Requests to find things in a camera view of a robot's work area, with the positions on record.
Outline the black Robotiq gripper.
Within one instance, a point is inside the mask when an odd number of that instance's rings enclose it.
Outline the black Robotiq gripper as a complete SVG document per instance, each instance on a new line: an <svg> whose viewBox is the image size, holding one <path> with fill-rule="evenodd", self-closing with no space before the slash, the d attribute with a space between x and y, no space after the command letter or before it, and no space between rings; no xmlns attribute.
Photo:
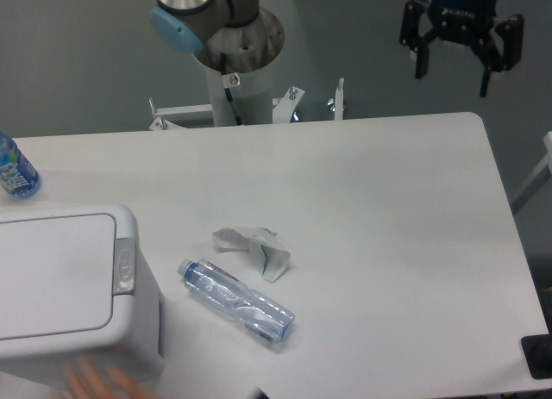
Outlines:
<svg viewBox="0 0 552 399"><path fill-rule="evenodd" d="M408 0L399 43L416 54L415 78L428 72L429 44L436 38L455 44L475 41L474 53L483 65L480 96L486 97L494 73L511 70L522 58L525 19L521 14L495 18L497 0ZM420 35L422 16L431 28Z"/></svg>

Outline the blurred human hand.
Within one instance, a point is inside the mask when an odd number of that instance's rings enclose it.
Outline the blurred human hand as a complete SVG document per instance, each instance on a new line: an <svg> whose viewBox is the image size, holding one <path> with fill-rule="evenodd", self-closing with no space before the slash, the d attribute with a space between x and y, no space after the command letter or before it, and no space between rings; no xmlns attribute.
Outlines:
<svg viewBox="0 0 552 399"><path fill-rule="evenodd" d="M64 369L66 391L72 398L157 398L120 367L107 365L105 370L110 383L100 376L87 358L79 358L75 366Z"/></svg>

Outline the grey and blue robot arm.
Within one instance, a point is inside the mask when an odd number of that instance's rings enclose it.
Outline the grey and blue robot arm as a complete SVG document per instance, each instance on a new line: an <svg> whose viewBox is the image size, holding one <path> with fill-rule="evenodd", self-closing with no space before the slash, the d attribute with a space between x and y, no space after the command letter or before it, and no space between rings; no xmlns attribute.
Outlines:
<svg viewBox="0 0 552 399"><path fill-rule="evenodd" d="M260 16L259 0L156 0L149 13L155 31L172 49L198 53L223 28L245 28ZM408 0L398 41L416 55L417 79L429 67L436 39L470 47L483 65L480 96L491 76L522 58L524 17L499 18L497 0Z"/></svg>

